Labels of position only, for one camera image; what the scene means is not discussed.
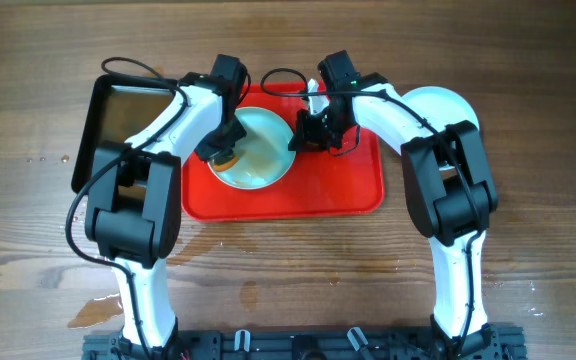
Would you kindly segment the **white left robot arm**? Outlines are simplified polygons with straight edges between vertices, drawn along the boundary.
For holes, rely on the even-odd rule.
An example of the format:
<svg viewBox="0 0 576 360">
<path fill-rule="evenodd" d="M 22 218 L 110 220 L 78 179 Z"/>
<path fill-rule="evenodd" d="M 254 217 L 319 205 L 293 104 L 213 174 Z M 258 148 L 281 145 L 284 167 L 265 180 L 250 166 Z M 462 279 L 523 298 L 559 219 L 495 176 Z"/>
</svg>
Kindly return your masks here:
<svg viewBox="0 0 576 360">
<path fill-rule="evenodd" d="M 173 97 L 138 134 L 111 141 L 101 137 L 100 117 L 115 85 Z M 244 66 L 190 72 L 177 81 L 117 73 L 95 81 L 71 186 L 88 201 L 85 234 L 100 253 L 94 261 L 115 271 L 124 304 L 125 325 L 108 338 L 104 356 L 183 357 L 166 277 L 180 229 L 181 169 L 192 153 L 210 161 L 245 136 L 235 110 L 250 86 Z"/>
</svg>

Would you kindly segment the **orange sponge with green scourer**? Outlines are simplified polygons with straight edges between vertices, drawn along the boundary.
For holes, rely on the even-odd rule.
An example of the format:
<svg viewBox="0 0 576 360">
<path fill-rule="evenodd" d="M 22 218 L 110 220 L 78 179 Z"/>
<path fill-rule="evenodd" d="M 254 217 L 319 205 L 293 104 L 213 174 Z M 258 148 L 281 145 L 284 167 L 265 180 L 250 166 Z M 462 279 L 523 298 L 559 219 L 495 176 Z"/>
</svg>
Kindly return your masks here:
<svg viewBox="0 0 576 360">
<path fill-rule="evenodd" d="M 215 172 L 224 172 L 232 168 L 239 161 L 239 157 L 232 149 L 220 152 L 212 159 L 212 169 Z"/>
</svg>

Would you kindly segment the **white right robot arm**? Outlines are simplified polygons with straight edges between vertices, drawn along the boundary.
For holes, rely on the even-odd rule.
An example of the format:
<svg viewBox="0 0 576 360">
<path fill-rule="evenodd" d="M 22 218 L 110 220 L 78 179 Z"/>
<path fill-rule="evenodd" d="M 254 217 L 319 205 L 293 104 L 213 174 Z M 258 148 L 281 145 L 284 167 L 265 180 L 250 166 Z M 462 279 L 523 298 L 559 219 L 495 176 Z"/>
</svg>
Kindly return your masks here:
<svg viewBox="0 0 576 360">
<path fill-rule="evenodd" d="M 481 351 L 489 327 L 481 253 L 498 195 L 472 106 L 439 86 L 399 94 L 377 73 L 307 80 L 297 94 L 308 108 L 298 115 L 295 150 L 328 150 L 355 127 L 397 152 L 409 216 L 432 253 L 433 350 L 444 359 Z"/>
</svg>

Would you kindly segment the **light blue plate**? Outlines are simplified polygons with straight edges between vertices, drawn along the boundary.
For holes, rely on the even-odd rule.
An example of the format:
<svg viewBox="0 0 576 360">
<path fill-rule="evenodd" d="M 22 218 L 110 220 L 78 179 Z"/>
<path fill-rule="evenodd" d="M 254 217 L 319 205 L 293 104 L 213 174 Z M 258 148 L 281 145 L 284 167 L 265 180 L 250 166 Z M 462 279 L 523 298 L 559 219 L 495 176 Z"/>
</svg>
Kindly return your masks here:
<svg viewBox="0 0 576 360">
<path fill-rule="evenodd" d="M 212 173 L 224 184 L 241 190 L 256 190 L 279 181 L 291 168 L 296 152 L 288 149 L 293 130 L 276 113 L 260 107 L 235 111 L 247 135 L 234 147 L 237 161 L 228 169 Z"/>
<path fill-rule="evenodd" d="M 472 123 L 480 128 L 477 115 L 471 105 L 458 93 L 437 86 L 416 88 L 406 93 L 401 101 L 418 117 L 423 118 L 438 132 L 443 132 L 447 125 L 462 121 Z M 398 110 L 398 125 L 401 140 L 401 162 L 405 169 L 411 168 L 409 154 L 404 151 L 403 145 L 414 138 L 427 138 L 432 133 L 425 128 L 417 118 L 405 110 Z"/>
</svg>

